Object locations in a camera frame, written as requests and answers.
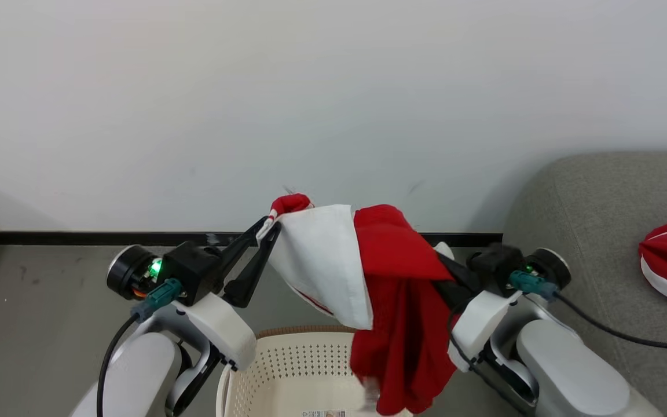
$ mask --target laundry basket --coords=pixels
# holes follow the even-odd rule
[[[349,367],[354,334],[340,325],[270,330],[259,335],[248,369],[227,366],[217,417],[374,417]],[[399,416],[410,417],[403,410]]]

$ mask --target white cloth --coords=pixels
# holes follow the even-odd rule
[[[372,304],[362,271],[351,206],[280,214],[269,263],[305,301],[355,329],[372,329]]]

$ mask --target black baseboard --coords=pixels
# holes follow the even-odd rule
[[[0,232],[0,245],[57,246],[176,246],[186,240],[201,245],[227,246],[240,232]],[[500,233],[421,233],[431,245],[482,248],[500,242]]]

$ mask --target green led light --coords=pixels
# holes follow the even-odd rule
[[[152,277],[158,277],[159,272],[161,272],[161,258],[156,259],[153,261],[153,264],[151,264],[151,269],[149,269],[148,274]]]

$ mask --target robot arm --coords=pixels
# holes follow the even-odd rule
[[[545,308],[539,294],[550,298],[570,282],[560,256],[537,249],[524,258],[516,248],[497,245],[472,258],[456,282],[474,280],[473,273],[480,287],[490,289],[468,294],[468,286],[461,286],[459,293],[467,297],[461,301],[454,283],[437,288],[450,308],[466,304],[452,328],[456,345],[448,348],[461,371],[475,370],[474,361],[487,362],[524,404],[502,394],[506,401],[517,409],[534,408],[539,417],[662,415]]]
[[[184,242],[163,257],[138,245],[116,256],[109,265],[108,287],[127,300],[140,301],[133,307],[140,325],[109,359],[104,415],[176,417],[217,364],[244,370],[254,362],[256,337],[233,307],[248,306],[281,224],[275,224],[259,242],[259,251],[236,279],[225,284],[225,278],[256,243],[256,232],[266,219],[223,251]],[[193,363],[183,346],[159,332],[177,336],[200,358]],[[146,343],[163,348],[146,351]],[[72,415],[98,415],[97,393],[95,383]]]

